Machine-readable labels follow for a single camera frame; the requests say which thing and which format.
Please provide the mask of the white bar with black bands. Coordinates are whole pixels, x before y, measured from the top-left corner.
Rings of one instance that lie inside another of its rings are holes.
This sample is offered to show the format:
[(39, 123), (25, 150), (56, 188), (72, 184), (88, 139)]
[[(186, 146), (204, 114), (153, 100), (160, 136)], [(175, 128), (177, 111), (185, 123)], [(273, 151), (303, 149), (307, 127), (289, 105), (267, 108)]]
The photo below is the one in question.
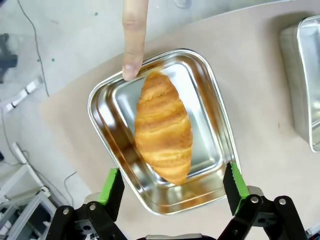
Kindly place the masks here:
[(37, 77), (35, 80), (26, 85), (17, 95), (8, 100), (1, 101), (0, 106), (5, 112), (10, 112), (11, 110), (15, 109), (18, 104), (21, 103), (32, 92), (39, 89), (43, 83), (43, 78), (41, 76)]

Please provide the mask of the aluminium frame structure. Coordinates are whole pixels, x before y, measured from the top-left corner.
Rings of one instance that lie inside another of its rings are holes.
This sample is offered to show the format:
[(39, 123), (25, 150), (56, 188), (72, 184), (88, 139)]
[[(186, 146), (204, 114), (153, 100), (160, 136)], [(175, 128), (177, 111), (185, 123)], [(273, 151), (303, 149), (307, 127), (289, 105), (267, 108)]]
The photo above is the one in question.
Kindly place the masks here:
[[(0, 184), (0, 240), (45, 240), (57, 209), (50, 200), (52, 194), (18, 143), (14, 142), (12, 149), (20, 168)], [(25, 176), (35, 181), (36, 188), (9, 196)]]

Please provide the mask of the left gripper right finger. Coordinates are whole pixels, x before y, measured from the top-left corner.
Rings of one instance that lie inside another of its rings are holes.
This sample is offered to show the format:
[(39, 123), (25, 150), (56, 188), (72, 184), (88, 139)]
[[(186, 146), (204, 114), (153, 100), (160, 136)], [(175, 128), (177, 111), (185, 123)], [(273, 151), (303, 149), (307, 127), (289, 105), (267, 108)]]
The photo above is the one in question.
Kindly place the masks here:
[(267, 199), (260, 188), (245, 184), (234, 162), (226, 165), (223, 185), (233, 218), (219, 240), (245, 240), (252, 227), (263, 228), (269, 240), (308, 240), (290, 197)]

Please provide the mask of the person right hand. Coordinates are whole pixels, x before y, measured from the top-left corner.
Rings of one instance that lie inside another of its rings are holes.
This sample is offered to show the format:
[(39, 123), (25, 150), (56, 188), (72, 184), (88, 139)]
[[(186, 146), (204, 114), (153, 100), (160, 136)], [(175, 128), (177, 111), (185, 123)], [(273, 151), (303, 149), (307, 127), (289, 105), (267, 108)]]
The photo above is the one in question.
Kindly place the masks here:
[(133, 80), (140, 71), (144, 57), (149, 0), (124, 0), (122, 26), (124, 54), (122, 75)]

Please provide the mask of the golden croissant bread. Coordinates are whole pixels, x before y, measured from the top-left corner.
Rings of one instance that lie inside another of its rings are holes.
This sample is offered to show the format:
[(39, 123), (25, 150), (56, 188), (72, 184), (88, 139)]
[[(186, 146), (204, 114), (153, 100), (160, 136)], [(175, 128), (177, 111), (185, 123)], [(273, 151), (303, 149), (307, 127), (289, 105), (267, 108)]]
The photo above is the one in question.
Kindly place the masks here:
[(161, 72), (151, 72), (144, 81), (136, 105), (134, 141), (160, 177), (175, 185), (185, 182), (192, 162), (192, 124), (176, 87)]

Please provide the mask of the black floor equipment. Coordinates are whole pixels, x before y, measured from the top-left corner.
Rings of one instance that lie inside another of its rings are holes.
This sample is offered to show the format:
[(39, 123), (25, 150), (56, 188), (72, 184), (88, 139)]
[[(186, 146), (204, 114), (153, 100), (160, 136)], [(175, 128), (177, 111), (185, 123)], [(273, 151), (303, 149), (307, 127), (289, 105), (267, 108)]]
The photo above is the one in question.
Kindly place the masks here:
[(9, 50), (8, 40), (7, 33), (0, 34), (0, 84), (4, 82), (6, 71), (15, 68), (18, 63), (18, 56)]

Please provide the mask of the steel rectangular container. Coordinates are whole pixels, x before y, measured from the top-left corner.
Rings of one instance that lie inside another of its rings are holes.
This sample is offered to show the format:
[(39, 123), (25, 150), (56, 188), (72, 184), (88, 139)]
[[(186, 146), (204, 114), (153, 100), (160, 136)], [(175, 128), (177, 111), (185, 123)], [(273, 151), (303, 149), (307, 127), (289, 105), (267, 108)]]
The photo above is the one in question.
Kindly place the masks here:
[[(176, 87), (192, 125), (192, 162), (186, 181), (174, 185), (160, 177), (134, 144), (136, 105), (150, 72), (167, 75)], [(172, 49), (146, 59), (137, 78), (117, 72), (98, 83), (88, 97), (89, 119), (104, 147), (142, 205), (155, 215), (173, 215), (226, 194), (228, 162), (239, 162), (232, 128), (214, 72), (199, 53)]]
[(320, 153), (320, 15), (283, 29), (279, 44), (294, 129), (314, 153)]

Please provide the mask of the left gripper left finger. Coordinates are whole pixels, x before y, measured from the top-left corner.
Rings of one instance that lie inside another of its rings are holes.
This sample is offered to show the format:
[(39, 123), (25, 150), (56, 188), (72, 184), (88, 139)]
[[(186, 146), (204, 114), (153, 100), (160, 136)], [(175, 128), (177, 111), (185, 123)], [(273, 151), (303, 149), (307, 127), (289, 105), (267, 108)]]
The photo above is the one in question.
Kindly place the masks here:
[(46, 240), (126, 240), (116, 225), (125, 185), (118, 168), (109, 170), (98, 200), (78, 209), (62, 205), (54, 213)]

